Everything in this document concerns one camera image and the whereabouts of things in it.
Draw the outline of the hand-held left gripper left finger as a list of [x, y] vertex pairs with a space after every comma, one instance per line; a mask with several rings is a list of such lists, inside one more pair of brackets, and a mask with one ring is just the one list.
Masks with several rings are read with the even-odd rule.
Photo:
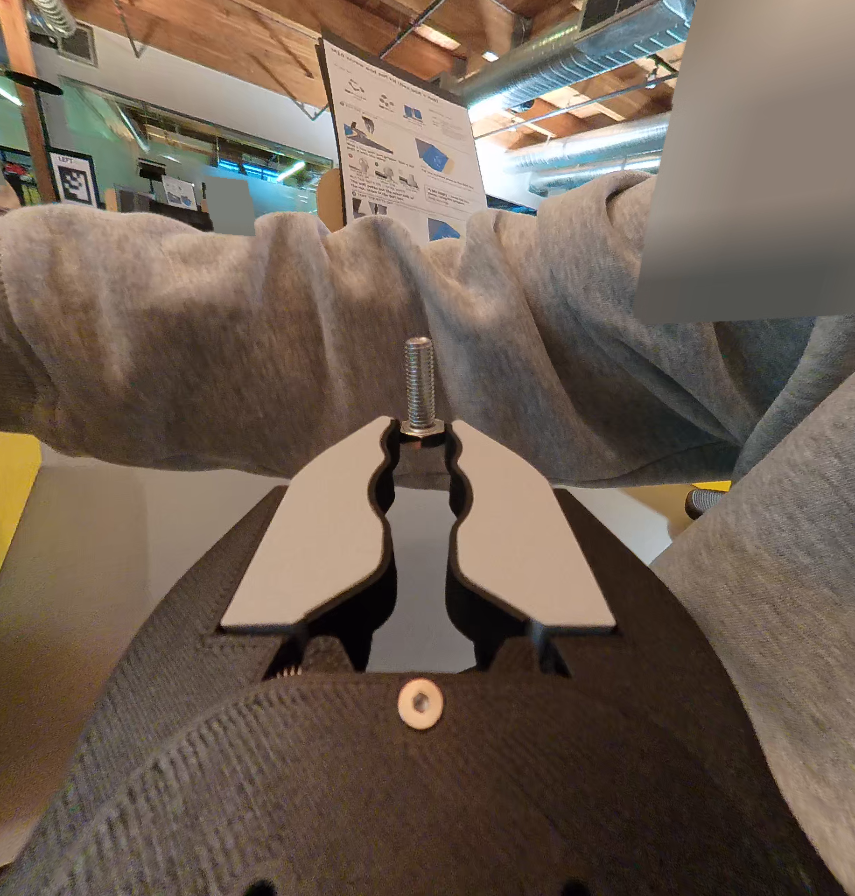
[[378, 417], [292, 478], [226, 608], [220, 630], [286, 635], [303, 651], [337, 639], [366, 670], [397, 599], [386, 514], [394, 500], [399, 422]]

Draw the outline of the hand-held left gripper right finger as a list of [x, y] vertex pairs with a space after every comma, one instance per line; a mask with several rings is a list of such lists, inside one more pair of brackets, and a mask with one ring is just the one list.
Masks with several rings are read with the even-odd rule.
[[486, 671], [527, 644], [555, 668], [556, 637], [608, 636], [617, 622], [553, 487], [533, 465], [462, 420], [445, 432], [449, 536], [445, 608]]

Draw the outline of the silver threaded bolt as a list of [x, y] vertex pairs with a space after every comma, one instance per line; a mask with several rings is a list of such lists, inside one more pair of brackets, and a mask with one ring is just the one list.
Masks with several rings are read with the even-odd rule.
[[403, 347], [408, 419], [417, 424], [435, 420], [435, 357], [433, 342], [412, 337]]

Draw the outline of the person's right forearm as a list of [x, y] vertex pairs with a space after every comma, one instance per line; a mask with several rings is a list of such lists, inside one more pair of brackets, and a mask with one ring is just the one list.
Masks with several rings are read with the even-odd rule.
[[292, 476], [401, 417], [428, 336], [438, 410], [566, 484], [729, 474], [763, 415], [761, 343], [638, 322], [652, 179], [417, 245], [387, 217], [253, 237], [66, 205], [0, 213], [0, 430], [63, 454]]

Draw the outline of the grey desk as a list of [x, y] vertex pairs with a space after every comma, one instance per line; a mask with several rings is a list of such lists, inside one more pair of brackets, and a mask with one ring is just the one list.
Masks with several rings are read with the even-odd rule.
[[[218, 538], [284, 480], [174, 473], [47, 448], [0, 571], [0, 875], [63, 778], [103, 684], [138, 628]], [[649, 564], [690, 524], [688, 484], [569, 488]], [[396, 487], [388, 514], [399, 574], [368, 670], [465, 669], [449, 622], [443, 492]]]

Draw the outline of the person's grey hoodie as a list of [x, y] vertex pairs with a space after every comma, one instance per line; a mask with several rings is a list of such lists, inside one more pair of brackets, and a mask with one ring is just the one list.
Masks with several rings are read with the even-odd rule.
[[731, 491], [655, 562], [781, 792], [855, 894], [855, 315], [821, 317]]

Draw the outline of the yellow mat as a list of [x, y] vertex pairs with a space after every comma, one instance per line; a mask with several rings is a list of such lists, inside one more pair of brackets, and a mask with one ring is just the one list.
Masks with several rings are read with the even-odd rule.
[[0, 571], [41, 468], [41, 443], [0, 433]]

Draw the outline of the round wooden chair back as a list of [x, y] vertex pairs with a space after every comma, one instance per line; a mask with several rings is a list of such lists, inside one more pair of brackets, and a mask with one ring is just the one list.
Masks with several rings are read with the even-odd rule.
[[316, 209], [321, 223], [334, 233], [345, 224], [342, 177], [339, 168], [325, 171], [316, 187]]

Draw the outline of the white instruction poster board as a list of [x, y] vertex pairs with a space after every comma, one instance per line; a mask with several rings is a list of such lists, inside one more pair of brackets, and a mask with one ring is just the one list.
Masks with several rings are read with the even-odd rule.
[[416, 243], [460, 239], [487, 197], [469, 112], [449, 91], [324, 32], [343, 220], [387, 218]]

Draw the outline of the black and white marker tag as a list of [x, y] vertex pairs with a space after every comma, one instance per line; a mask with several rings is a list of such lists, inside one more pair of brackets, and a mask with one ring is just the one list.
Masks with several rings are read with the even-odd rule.
[[58, 200], [97, 209], [99, 195], [92, 156], [54, 148], [47, 152]]

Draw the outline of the thin silver ceiling duct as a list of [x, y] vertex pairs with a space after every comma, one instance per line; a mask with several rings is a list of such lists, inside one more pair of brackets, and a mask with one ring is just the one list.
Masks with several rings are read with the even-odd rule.
[[546, 197], [620, 172], [654, 175], [671, 118], [665, 112], [551, 140], [504, 154], [502, 170], [529, 176], [528, 189]]

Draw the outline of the large silver ceiling duct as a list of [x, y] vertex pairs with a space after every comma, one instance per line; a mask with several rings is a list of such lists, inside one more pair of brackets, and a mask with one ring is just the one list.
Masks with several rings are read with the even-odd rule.
[[687, 40], [695, 1], [585, 2], [560, 21], [452, 88], [468, 108], [520, 106]]

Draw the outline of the wooden post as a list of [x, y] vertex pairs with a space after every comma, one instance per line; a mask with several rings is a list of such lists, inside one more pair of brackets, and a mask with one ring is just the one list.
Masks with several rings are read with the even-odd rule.
[[[35, 79], [37, 68], [22, 1], [0, 1], [0, 35], [7, 51], [7, 70], [23, 75], [26, 80]], [[57, 194], [49, 167], [38, 96], [32, 83], [15, 83], [15, 86], [41, 200], [45, 204], [54, 203]]]

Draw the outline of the wall vent grille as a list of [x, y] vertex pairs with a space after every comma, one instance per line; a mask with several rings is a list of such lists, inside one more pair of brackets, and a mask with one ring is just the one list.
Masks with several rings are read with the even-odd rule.
[[84, 22], [79, 21], [72, 34], [56, 36], [56, 50], [68, 61], [98, 67], [94, 30]]

